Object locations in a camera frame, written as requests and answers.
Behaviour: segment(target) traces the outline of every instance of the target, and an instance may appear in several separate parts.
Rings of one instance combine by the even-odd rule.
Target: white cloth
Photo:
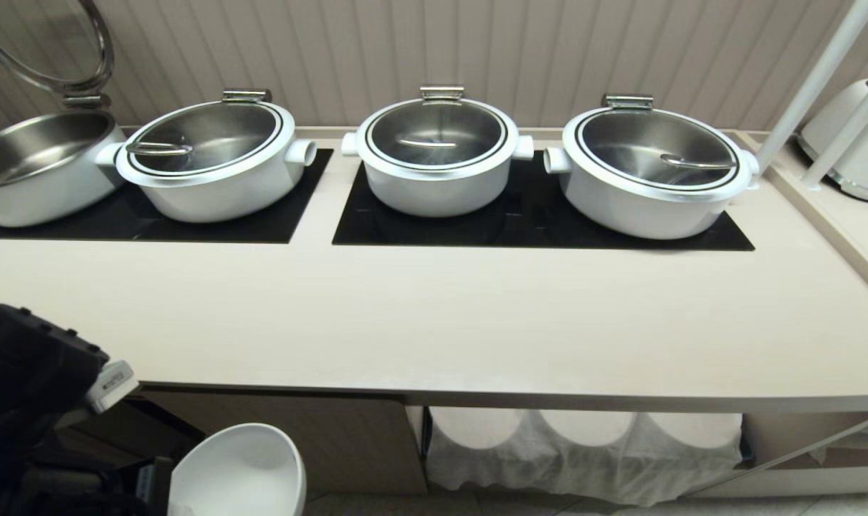
[[[668,434],[647,414],[629,416],[629,424],[623,427],[619,416],[603,422],[601,412],[592,412],[600,422],[591,436],[586,425],[573,435],[569,418],[568,424],[559,425],[559,432],[539,411],[521,412],[523,417],[509,437],[493,447],[473,449],[450,438],[450,434],[460,435],[455,428],[458,421],[450,421],[453,428],[444,431],[437,424],[436,412],[431,411],[434,425],[427,452],[427,478],[447,489],[459,489],[466,482],[483,487],[499,484],[509,489],[541,489],[650,506],[723,477],[742,460],[738,414],[731,418],[732,431],[716,430],[721,436],[729,434],[721,445],[698,447]],[[555,419],[558,425],[557,414],[551,412],[557,411],[546,411],[548,420]],[[700,421],[710,416],[682,415],[696,418],[695,427],[702,429],[705,424]],[[467,422],[467,430],[475,425],[489,434],[507,432],[506,426],[488,430],[473,418]],[[617,431],[620,437],[614,438]]]

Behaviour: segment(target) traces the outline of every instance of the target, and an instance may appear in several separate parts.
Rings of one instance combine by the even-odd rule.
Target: metal hinge
[[[653,109],[653,95],[643,94],[605,94],[603,106],[613,109]]]
[[[466,93],[463,86],[421,86],[421,98],[424,100],[459,100]]]
[[[271,90],[253,88],[224,89],[224,102],[271,102]]]
[[[76,109],[103,109],[112,105],[112,99],[104,92],[95,95],[64,95],[62,102],[65,108]]]

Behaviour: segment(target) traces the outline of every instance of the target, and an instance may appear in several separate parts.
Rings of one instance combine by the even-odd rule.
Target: black induction cooktop
[[[398,212],[371,192],[363,164],[351,187],[333,244],[562,249],[661,249],[661,251],[754,251],[729,215],[686,239],[655,241],[598,225],[571,206],[558,177],[549,176],[541,153],[513,161],[506,189],[488,206],[467,215],[428,219]]]
[[[239,219],[190,224],[168,219],[139,187],[127,183],[102,201],[63,219],[28,228],[0,228],[0,239],[106,239],[148,242],[250,242],[286,244],[328,164],[332,150],[320,149],[300,182],[266,209]]]

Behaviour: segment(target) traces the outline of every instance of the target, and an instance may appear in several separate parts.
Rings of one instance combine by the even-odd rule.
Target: vertical striped wall
[[[140,124],[267,87],[301,125],[356,125],[461,84],[523,127],[603,92],[650,92],[723,128],[764,130],[850,0],[97,0],[115,37],[112,111]],[[92,68],[73,0],[0,0],[0,39],[43,70]],[[868,76],[868,26],[820,102]],[[57,109],[0,68],[0,128]]]

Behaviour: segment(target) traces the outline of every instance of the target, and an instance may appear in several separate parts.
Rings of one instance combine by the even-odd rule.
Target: cabinet door
[[[397,401],[150,390],[144,396],[207,435],[247,422],[279,428],[300,451],[310,489],[427,491],[414,435]]]
[[[144,401],[123,399],[102,414],[56,431],[64,448],[124,467],[150,457],[177,462],[202,435],[181,421],[149,414]]]

